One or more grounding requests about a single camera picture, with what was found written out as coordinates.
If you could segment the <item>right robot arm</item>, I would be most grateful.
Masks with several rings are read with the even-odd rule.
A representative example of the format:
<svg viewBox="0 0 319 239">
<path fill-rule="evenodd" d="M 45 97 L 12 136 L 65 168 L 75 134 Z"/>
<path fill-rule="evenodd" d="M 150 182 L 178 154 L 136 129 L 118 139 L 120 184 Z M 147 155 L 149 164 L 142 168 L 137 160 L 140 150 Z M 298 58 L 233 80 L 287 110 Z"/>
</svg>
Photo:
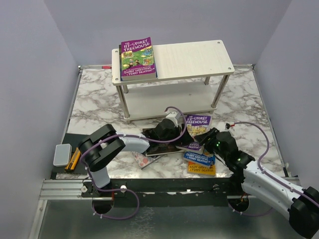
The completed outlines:
<svg viewBox="0 0 319 239">
<path fill-rule="evenodd" d="M 255 196 L 282 214 L 302 237 L 311 239 L 319 230 L 319 192 L 303 188 L 274 174 L 255 158 L 238 149 L 228 131 L 216 128 L 198 135 L 195 140 L 209 153 L 218 155 L 232 171 L 229 189 Z"/>
</svg>

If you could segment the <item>blue 91-Storey Treehouse book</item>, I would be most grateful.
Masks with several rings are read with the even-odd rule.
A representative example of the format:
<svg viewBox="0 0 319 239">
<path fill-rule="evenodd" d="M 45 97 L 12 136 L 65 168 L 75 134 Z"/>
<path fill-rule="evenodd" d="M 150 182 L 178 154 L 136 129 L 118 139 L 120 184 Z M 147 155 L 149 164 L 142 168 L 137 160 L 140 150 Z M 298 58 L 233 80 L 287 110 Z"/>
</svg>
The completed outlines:
<svg viewBox="0 0 319 239">
<path fill-rule="evenodd" d="M 183 158 L 186 161 L 199 164 L 204 167 L 210 167 L 215 164 L 215 155 L 209 153 L 207 150 L 204 150 L 202 154 L 187 151 L 184 153 Z"/>
</svg>

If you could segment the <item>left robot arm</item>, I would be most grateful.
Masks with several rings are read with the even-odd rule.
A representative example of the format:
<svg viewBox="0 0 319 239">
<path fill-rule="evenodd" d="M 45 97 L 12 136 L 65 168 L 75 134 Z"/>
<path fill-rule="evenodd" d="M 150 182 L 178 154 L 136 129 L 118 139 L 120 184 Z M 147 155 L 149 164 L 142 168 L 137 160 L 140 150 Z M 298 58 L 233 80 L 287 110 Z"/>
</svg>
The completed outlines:
<svg viewBox="0 0 319 239">
<path fill-rule="evenodd" d="M 160 143 L 180 142 L 185 134 L 185 124 L 176 126 L 170 119 L 163 119 L 156 127 L 140 134 L 124 134 L 106 124 L 78 143 L 81 161 L 92 178 L 93 191 L 106 196 L 110 191 L 107 165 L 122 151 L 146 152 Z"/>
</svg>

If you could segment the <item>purple 117-Storey Treehouse book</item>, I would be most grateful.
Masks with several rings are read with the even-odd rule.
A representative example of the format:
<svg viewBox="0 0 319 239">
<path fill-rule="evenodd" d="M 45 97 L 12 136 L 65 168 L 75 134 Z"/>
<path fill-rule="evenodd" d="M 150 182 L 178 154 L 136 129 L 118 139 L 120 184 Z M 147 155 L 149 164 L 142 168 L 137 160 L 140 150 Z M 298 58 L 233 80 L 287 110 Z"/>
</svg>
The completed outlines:
<svg viewBox="0 0 319 239">
<path fill-rule="evenodd" d="M 122 81 L 152 80 L 158 77 L 150 37 L 123 41 L 119 50 Z"/>
</svg>

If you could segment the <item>purple 52-Storey Treehouse book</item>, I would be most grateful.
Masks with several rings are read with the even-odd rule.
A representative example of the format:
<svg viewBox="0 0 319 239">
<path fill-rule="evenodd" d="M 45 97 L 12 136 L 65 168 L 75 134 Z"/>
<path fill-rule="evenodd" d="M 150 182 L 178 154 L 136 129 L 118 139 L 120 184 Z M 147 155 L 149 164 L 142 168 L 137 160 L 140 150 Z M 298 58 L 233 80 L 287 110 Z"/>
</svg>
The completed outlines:
<svg viewBox="0 0 319 239">
<path fill-rule="evenodd" d="M 189 135 L 194 139 L 195 136 L 204 134 L 209 131 L 211 125 L 211 116 L 203 115 L 187 115 L 186 126 Z M 178 149 L 190 151 L 198 154 L 203 153 L 203 147 L 194 140 L 193 143 L 188 145 L 177 146 Z"/>
</svg>

